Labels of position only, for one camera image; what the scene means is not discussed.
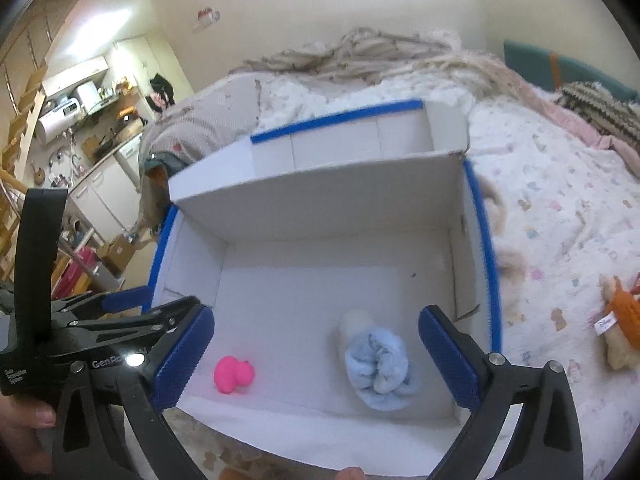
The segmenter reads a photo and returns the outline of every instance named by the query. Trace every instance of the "ceiling light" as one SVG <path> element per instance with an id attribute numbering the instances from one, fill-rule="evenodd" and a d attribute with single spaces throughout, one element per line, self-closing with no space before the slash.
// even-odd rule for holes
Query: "ceiling light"
<path id="1" fill-rule="evenodd" d="M 69 48 L 69 52 L 79 60 L 88 59 L 100 47 L 109 43 L 130 17 L 131 11 L 128 9 L 114 10 L 94 16 L 82 26 L 76 40 Z"/>

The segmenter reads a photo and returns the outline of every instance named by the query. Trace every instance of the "white cardboard box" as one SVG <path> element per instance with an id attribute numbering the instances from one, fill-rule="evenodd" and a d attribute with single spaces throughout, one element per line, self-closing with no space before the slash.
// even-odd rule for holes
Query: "white cardboard box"
<path id="1" fill-rule="evenodd" d="M 178 406 L 241 442 L 301 463 L 428 475 L 462 427 L 418 336 L 437 304 L 485 351 L 500 351 L 496 270 L 464 116 L 409 101 L 246 137 L 170 180 L 153 306 L 194 295 L 214 337 Z M 335 330 L 368 310 L 402 336 L 421 391 L 375 412 L 349 384 Z M 244 394 L 212 382 L 248 360 Z"/>

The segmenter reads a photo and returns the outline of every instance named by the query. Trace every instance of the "red bag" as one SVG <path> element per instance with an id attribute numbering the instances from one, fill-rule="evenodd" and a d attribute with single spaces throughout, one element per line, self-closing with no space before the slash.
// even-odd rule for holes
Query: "red bag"
<path id="1" fill-rule="evenodd" d="M 83 247 L 76 254 L 80 256 L 80 259 L 85 265 L 87 265 L 87 267 L 93 268 L 98 261 L 98 256 L 96 256 L 95 250 L 91 247 Z M 75 261 L 71 260 L 66 266 L 65 271 L 62 273 L 62 277 L 60 277 L 58 284 L 53 289 L 51 299 L 62 300 L 63 298 L 71 296 L 71 293 L 82 274 L 84 274 L 84 270 L 82 270 Z"/>

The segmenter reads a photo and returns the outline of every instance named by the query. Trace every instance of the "light blue towel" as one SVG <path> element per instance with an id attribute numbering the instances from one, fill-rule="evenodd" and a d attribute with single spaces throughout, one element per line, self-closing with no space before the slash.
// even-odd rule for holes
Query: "light blue towel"
<path id="1" fill-rule="evenodd" d="M 354 336 L 344 363 L 356 393 L 374 410 L 400 410 L 418 390 L 402 339 L 385 328 L 371 328 Z"/>

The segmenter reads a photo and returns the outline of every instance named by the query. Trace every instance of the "rolled towel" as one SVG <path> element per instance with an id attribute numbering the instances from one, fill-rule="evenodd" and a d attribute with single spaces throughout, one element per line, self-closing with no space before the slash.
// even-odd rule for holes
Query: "rolled towel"
<path id="1" fill-rule="evenodd" d="M 402 339 L 361 310 L 348 312 L 338 331 L 347 377 L 364 403 L 381 412 L 407 406 L 418 384 Z"/>

